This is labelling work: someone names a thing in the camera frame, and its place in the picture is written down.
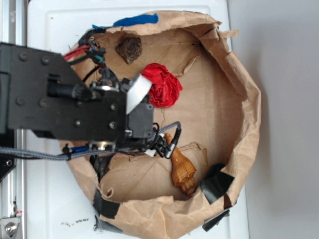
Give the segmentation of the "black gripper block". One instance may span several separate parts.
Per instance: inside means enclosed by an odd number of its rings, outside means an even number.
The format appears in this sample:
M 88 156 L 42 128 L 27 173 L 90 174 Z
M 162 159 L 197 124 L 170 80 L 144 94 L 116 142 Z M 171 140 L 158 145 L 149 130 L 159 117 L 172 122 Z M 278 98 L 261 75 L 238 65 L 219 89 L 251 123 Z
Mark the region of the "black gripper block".
M 102 80 L 91 85 L 103 96 L 106 104 L 105 118 L 94 123 L 102 136 L 88 141 L 91 148 L 146 151 L 148 140 L 154 133 L 154 107 L 149 103 L 151 86 L 151 81 L 145 77 L 124 78 L 121 82 Z

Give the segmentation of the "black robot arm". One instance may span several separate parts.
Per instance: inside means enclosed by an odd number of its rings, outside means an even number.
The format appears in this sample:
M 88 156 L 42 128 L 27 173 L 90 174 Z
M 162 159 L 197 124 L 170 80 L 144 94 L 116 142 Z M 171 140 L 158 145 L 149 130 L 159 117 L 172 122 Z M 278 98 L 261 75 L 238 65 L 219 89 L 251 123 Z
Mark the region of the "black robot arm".
M 109 69 L 87 86 L 62 55 L 2 43 L 0 131 L 145 149 L 154 133 L 150 86 L 141 75 L 119 82 Z

